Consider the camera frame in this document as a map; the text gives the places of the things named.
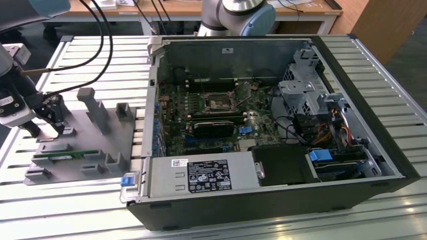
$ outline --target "desk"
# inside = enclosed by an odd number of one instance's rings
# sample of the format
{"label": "desk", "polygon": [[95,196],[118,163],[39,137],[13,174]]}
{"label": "desk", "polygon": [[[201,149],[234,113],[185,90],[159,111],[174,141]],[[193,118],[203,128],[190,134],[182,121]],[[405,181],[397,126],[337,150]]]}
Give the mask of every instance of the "desk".
{"label": "desk", "polygon": [[[166,14],[162,11],[162,7],[157,2],[163,21],[167,20]],[[49,22],[94,22],[95,19],[81,4],[79,0],[70,0],[71,11]],[[325,0],[314,0],[314,6],[301,4],[298,9],[305,11],[301,13],[300,21],[302,22],[322,22],[318,34],[329,34],[337,20],[337,17],[344,14],[342,10],[334,10]],[[150,0],[139,0],[145,14],[149,21],[159,21],[158,13]],[[182,0],[167,0],[163,2],[167,13],[173,21],[201,21],[202,20],[202,2],[190,2]],[[105,11],[109,21],[111,22],[141,22],[145,35],[151,35],[153,31],[150,24],[146,22],[138,8],[135,6],[118,6],[118,9]],[[277,8],[277,21],[293,21],[298,20],[297,11],[289,8]]]}
{"label": "desk", "polygon": [[[50,68],[82,63],[101,44],[98,36],[78,36],[61,42]],[[131,170],[141,163],[150,82],[147,36],[115,36],[113,65],[93,84],[95,97],[106,107],[130,102],[138,108]],[[18,127],[0,149],[0,233],[2,239],[145,239],[145,240],[378,240],[414,239],[427,232],[427,116],[394,77],[357,39],[346,35],[322,37],[368,103],[412,161],[422,179],[397,192],[385,193],[353,209],[193,227],[149,231],[121,203],[121,178],[47,185],[23,184],[39,144]],[[109,56],[89,66],[45,73],[38,89],[54,91],[94,78]],[[336,91],[332,75],[326,74]],[[78,91],[63,93],[67,107],[83,109]]]}

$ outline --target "blue tab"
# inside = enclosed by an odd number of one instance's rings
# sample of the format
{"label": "blue tab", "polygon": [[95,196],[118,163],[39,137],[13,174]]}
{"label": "blue tab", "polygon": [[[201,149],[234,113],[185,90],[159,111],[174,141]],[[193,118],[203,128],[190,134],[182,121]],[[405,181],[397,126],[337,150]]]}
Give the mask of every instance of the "blue tab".
{"label": "blue tab", "polygon": [[134,185],[135,185],[135,177],[134,176],[125,176],[121,181],[121,186],[122,187],[131,187]]}
{"label": "blue tab", "polygon": [[328,149],[316,149],[309,153],[312,161],[332,161],[333,156],[330,150]]}
{"label": "blue tab", "polygon": [[249,133],[252,133],[252,132],[253,132],[253,127],[252,127],[252,126],[248,126],[248,127],[245,128],[245,133],[249,134]]}
{"label": "blue tab", "polygon": [[240,127],[240,134],[249,134],[253,132],[253,127],[248,126],[248,127]]}

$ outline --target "power supply label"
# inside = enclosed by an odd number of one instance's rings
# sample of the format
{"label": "power supply label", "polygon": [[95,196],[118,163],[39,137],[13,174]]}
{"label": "power supply label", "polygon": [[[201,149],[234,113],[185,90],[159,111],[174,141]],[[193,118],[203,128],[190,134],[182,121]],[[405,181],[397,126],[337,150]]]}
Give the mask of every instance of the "power supply label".
{"label": "power supply label", "polygon": [[233,189],[228,160],[198,161],[187,163],[189,191],[195,193]]}

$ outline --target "slotted metal surface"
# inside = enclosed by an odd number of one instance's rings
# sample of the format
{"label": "slotted metal surface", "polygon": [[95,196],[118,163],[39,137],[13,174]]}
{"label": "slotted metal surface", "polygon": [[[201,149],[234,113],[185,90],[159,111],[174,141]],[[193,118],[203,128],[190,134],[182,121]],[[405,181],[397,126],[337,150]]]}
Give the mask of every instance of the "slotted metal surface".
{"label": "slotted metal surface", "polygon": [[[115,64],[93,85],[98,90],[95,97],[107,107],[126,101],[139,108],[134,169],[141,163],[146,114],[147,40],[145,36],[115,37]],[[413,99],[406,98],[406,92],[401,91],[373,56],[362,52],[364,47],[356,40],[348,36],[325,36],[324,40],[422,175],[418,182],[397,192],[376,196],[350,210],[153,232],[145,229],[119,201],[119,178],[26,186],[25,172],[38,144],[26,131],[14,129],[0,152],[0,239],[360,240],[427,237],[426,114]],[[77,37],[71,43],[61,43],[50,67],[83,62],[95,54],[98,44],[98,37]],[[106,47],[102,58],[107,58],[107,51]],[[45,74],[38,86],[54,91],[86,82],[97,76],[105,62],[106,59],[99,59],[91,66]],[[77,91],[63,94],[70,109],[85,108],[77,94]]]}

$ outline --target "green circuit board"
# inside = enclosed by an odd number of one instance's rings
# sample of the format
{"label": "green circuit board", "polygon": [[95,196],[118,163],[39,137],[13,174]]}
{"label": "green circuit board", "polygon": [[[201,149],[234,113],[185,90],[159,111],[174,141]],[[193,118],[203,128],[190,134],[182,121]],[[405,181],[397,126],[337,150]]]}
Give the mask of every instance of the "green circuit board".
{"label": "green circuit board", "polygon": [[[272,86],[260,86],[256,80],[241,81],[233,91],[191,93],[182,85],[165,84],[161,88],[165,139],[169,156],[206,153],[241,152],[242,140],[254,140],[257,145],[281,143],[274,127],[269,102]],[[245,122],[236,124],[233,136],[198,139],[193,134],[195,119],[190,116],[210,114],[210,121],[222,113],[245,114]],[[241,134],[240,128],[252,127]]]}

